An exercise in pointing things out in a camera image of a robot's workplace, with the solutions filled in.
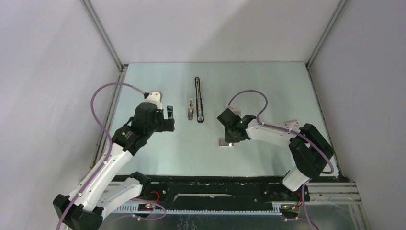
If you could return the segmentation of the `staple box tray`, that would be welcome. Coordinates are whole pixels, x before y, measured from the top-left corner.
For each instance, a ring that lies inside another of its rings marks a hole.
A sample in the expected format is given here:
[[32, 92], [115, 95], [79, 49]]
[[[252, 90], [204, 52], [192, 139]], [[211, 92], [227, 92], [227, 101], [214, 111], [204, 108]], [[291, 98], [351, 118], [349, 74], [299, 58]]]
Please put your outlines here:
[[234, 143], [227, 142], [225, 138], [219, 138], [219, 146], [220, 147], [233, 147]]

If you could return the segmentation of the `beige stapler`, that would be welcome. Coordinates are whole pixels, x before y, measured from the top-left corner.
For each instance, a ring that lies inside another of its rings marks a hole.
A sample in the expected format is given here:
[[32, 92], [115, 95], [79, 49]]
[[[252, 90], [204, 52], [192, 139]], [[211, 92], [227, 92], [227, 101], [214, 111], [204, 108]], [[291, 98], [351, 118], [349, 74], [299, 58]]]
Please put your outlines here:
[[194, 100], [190, 98], [188, 102], [188, 115], [187, 115], [188, 120], [193, 120], [193, 116], [194, 116]]

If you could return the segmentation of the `white red staple box sleeve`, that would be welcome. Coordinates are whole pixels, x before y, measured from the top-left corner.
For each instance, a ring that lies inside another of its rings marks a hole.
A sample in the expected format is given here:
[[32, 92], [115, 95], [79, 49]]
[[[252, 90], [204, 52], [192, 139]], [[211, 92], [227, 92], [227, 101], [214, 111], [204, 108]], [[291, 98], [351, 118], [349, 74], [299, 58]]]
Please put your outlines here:
[[295, 128], [295, 129], [299, 129], [300, 127], [301, 127], [301, 124], [300, 124], [300, 122], [298, 121], [298, 120], [292, 120], [292, 121], [288, 121], [288, 122], [286, 122], [285, 123], [285, 125], [288, 127], [288, 128]]

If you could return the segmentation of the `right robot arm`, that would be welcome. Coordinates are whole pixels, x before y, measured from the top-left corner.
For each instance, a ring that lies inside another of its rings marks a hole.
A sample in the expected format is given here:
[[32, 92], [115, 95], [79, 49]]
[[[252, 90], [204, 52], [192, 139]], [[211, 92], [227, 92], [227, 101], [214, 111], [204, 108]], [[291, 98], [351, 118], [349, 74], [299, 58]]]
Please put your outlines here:
[[224, 126], [225, 141], [228, 143], [260, 140], [290, 150], [295, 165], [284, 176], [278, 188], [279, 196], [284, 200], [293, 199], [298, 189], [310, 180], [334, 172], [331, 158], [335, 152], [312, 124], [305, 124], [298, 129], [280, 127], [260, 122], [253, 115], [240, 117], [229, 108], [217, 120]]

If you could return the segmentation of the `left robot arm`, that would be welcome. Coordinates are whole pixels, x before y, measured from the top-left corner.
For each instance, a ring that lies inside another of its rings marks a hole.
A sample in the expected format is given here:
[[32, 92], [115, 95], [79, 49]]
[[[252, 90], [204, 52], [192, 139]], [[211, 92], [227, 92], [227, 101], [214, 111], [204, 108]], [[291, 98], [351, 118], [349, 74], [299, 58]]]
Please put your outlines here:
[[143, 102], [135, 115], [116, 130], [110, 147], [95, 168], [69, 195], [57, 195], [53, 201], [58, 217], [72, 230], [97, 230], [104, 219], [132, 198], [147, 199], [151, 186], [147, 177], [136, 172], [114, 190], [106, 187], [119, 170], [130, 161], [149, 138], [157, 132], [173, 132], [173, 107], [167, 106], [168, 117], [156, 104]]

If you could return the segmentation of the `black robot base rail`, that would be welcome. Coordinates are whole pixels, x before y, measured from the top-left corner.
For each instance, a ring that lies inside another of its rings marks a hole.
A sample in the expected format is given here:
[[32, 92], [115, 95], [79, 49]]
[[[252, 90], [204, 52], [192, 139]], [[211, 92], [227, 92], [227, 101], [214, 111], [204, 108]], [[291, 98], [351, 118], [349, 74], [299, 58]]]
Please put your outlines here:
[[127, 178], [141, 180], [140, 198], [147, 200], [139, 211], [152, 208], [180, 213], [192, 212], [277, 212], [298, 207], [310, 201], [308, 188], [291, 191], [282, 184], [280, 176], [163, 176], [116, 175], [112, 182]]

